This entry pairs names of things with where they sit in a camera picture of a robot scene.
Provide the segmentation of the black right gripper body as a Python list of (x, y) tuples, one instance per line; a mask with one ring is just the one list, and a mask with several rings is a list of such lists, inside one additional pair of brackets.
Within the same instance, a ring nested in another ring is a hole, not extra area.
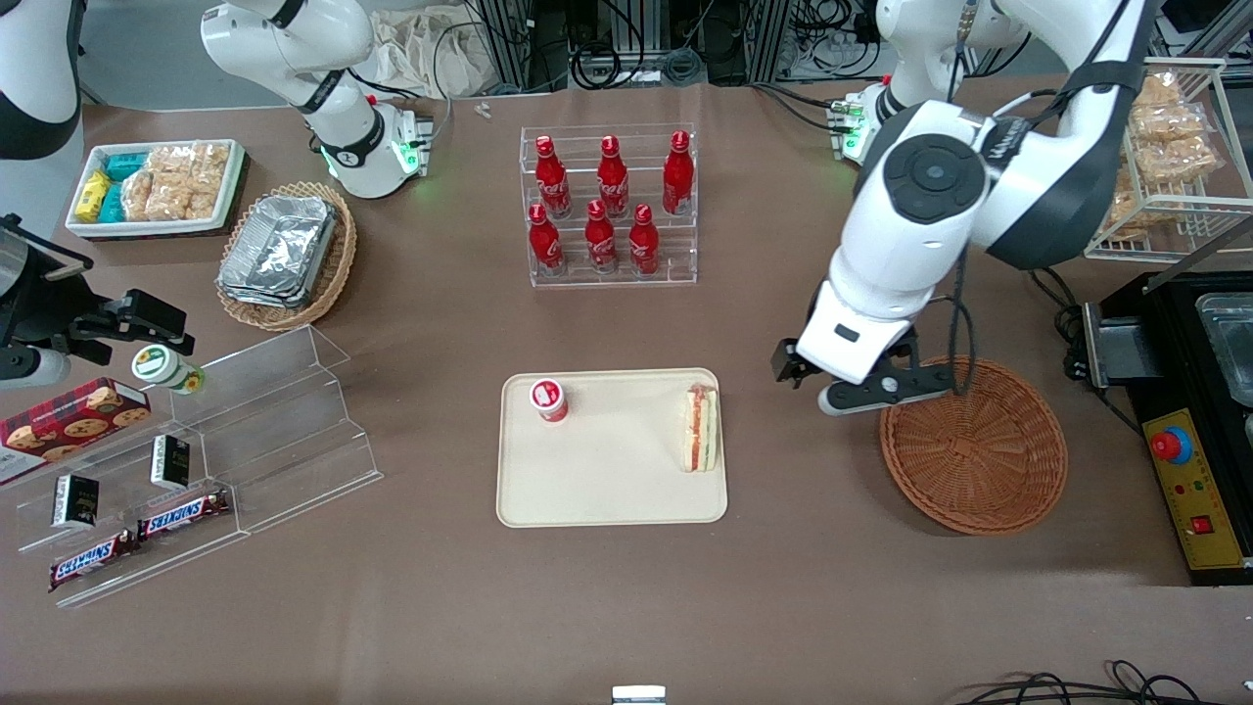
[(1, 229), (4, 347), (50, 341), (95, 309), (84, 278), (94, 259), (34, 235), (19, 215), (4, 215)]

